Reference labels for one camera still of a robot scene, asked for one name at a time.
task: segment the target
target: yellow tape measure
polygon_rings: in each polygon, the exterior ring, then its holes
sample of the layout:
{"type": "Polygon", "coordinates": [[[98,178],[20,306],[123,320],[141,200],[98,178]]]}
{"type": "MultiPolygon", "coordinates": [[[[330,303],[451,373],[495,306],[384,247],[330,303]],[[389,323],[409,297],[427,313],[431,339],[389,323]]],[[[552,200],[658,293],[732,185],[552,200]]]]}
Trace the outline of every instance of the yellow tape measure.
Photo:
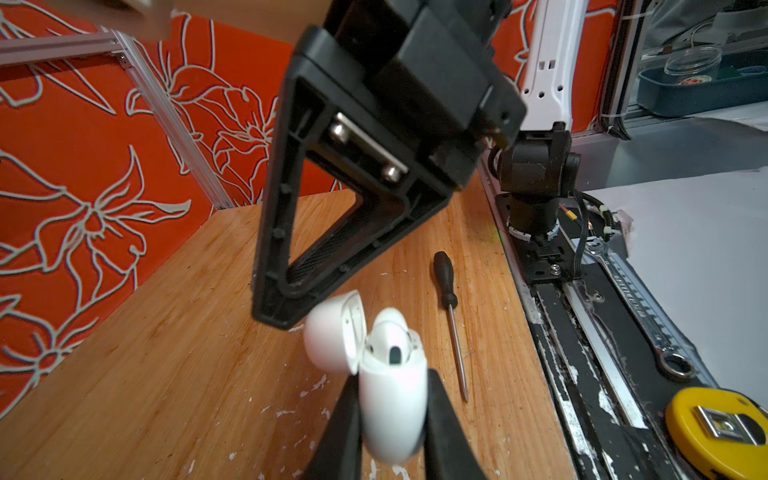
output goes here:
{"type": "Polygon", "coordinates": [[[768,412],[726,390],[681,390],[667,429],[691,465],[713,480],[768,480],[768,412]]]}

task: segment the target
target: orange floral wallpaper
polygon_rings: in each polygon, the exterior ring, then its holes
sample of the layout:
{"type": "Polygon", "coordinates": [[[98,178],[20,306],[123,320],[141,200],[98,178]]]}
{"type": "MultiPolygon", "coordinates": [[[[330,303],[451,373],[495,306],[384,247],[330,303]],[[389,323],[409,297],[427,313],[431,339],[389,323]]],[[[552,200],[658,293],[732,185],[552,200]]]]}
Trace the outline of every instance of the orange floral wallpaper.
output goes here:
{"type": "MultiPolygon", "coordinates": [[[[157,79],[235,205],[257,203],[275,126],[280,82],[293,47],[183,12],[167,41],[139,42],[157,79]]],[[[147,107],[135,90],[129,115],[147,107]]],[[[306,162],[301,194],[340,184],[306,162]]]]}
{"type": "MultiPolygon", "coordinates": [[[[536,0],[515,0],[513,4],[512,14],[502,22],[492,44],[498,67],[521,84],[533,34],[536,0]]],[[[618,0],[589,1],[574,73],[573,132],[589,130],[598,115],[617,5],[618,0]]]]}
{"type": "MultiPolygon", "coordinates": [[[[96,31],[0,12],[5,38],[96,31]]],[[[0,68],[0,418],[211,214],[132,88],[108,56],[0,68]]]]}

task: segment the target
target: screw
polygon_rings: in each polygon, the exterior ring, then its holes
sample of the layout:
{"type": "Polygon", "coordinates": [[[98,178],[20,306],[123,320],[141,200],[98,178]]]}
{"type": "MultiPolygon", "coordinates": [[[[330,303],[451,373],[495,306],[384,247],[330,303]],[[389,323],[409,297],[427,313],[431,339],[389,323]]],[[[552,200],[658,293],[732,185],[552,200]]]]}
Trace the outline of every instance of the screw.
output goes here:
{"type": "Polygon", "coordinates": [[[382,177],[384,180],[390,181],[394,184],[400,181],[400,174],[402,172],[394,164],[387,164],[382,169],[382,177]]]}
{"type": "Polygon", "coordinates": [[[328,127],[328,135],[340,144],[345,144],[349,141],[349,129],[339,122],[333,122],[331,126],[328,127]]]}

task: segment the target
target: clear plastic container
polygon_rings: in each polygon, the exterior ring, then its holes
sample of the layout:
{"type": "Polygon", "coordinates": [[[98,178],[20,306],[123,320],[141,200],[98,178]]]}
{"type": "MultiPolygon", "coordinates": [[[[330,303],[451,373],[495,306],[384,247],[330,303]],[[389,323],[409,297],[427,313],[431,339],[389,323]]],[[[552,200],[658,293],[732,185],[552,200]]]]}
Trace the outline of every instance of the clear plastic container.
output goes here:
{"type": "Polygon", "coordinates": [[[672,54],[664,66],[664,82],[687,85],[717,80],[722,58],[720,47],[693,47],[679,51],[672,54]]]}

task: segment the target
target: wooden tabletop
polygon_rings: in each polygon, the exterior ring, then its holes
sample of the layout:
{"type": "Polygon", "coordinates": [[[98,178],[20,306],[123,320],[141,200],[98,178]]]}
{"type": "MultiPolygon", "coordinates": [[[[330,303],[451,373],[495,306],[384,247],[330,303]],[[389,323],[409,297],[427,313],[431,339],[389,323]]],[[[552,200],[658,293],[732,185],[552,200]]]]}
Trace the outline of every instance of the wooden tabletop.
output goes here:
{"type": "MultiPolygon", "coordinates": [[[[304,197],[297,251],[353,200],[348,190],[304,197]]],[[[259,215],[216,212],[0,422],[0,478],[300,477],[346,377],[310,363],[301,329],[250,318],[259,215]]],[[[339,292],[352,289],[369,328],[395,306],[421,334],[489,480],[575,477],[477,176],[339,292]],[[430,273],[439,250],[455,267],[468,403],[430,273]]],[[[424,478],[423,463],[422,452],[401,468],[365,453],[361,478],[424,478]]]]}

